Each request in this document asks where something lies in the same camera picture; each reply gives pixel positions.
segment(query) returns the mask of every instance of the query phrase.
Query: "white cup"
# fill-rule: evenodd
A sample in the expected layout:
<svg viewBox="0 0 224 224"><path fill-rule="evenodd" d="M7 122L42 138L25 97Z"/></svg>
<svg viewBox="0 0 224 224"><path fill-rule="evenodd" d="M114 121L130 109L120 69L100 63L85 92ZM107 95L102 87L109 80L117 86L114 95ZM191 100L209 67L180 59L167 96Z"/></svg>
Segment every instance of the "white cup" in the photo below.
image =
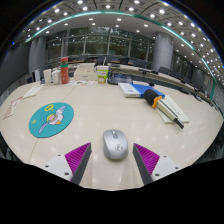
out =
<svg viewBox="0 0 224 224"><path fill-rule="evenodd" d="M52 72L52 78L54 85L60 84L61 71L56 70Z"/></svg>
<svg viewBox="0 0 224 224"><path fill-rule="evenodd" d="M44 70L44 79L45 84L50 85L51 84L51 69Z"/></svg>

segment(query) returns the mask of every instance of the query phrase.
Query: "bottle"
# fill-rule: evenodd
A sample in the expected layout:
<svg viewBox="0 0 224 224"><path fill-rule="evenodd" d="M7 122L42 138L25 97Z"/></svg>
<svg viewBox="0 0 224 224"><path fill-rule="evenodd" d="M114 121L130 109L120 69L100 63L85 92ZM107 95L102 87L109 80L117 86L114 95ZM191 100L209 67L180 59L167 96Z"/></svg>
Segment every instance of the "bottle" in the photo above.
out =
<svg viewBox="0 0 224 224"><path fill-rule="evenodd" d="M68 76L68 58L61 58L61 84L67 84L69 82Z"/></svg>

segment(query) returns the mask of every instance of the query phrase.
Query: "computer mouse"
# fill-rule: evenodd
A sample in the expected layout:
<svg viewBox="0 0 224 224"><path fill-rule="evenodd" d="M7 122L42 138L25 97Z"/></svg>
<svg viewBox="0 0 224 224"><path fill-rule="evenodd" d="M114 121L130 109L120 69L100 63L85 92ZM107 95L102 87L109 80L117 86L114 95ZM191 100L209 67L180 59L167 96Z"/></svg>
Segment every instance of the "computer mouse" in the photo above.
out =
<svg viewBox="0 0 224 224"><path fill-rule="evenodd" d="M124 159L128 155L128 141L125 134L117 129L104 131L103 151L108 159Z"/></svg>

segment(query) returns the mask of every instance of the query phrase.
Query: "yellow object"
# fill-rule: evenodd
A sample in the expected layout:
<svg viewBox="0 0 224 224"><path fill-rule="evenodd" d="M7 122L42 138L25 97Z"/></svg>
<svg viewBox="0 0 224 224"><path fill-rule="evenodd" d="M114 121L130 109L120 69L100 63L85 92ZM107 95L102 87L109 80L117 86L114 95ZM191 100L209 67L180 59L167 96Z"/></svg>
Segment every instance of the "yellow object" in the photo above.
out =
<svg viewBox="0 0 224 224"><path fill-rule="evenodd" d="M152 107L155 108L156 105L157 105L157 102L158 102L159 100L161 100L161 99L162 99L162 96L156 97L156 98L154 99L154 103L153 103Z"/></svg>

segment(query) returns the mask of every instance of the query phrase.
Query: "table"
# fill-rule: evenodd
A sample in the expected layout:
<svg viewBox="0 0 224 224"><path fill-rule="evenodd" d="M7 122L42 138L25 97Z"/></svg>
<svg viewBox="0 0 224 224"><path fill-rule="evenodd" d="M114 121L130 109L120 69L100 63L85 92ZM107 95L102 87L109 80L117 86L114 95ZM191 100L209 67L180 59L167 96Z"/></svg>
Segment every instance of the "table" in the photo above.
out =
<svg viewBox="0 0 224 224"><path fill-rule="evenodd" d="M16 156L26 164L43 167L53 156L91 142L92 154L81 186L94 189L129 189L143 186L135 162L133 143L142 145L158 155L169 156L179 167L192 165L208 149L221 128L223 118L208 103L193 96L156 85L169 95L186 113L190 123L184 129L165 124L160 115L143 98L125 98L117 85L44 86L31 98L20 102L13 116L2 119L9 102L24 95L31 83L17 88L0 107L0 131ZM50 138L38 139L29 132L29 121L40 107L64 102L74 109L69 126ZM103 132L123 131L128 140L126 159L112 161L103 153Z"/></svg>

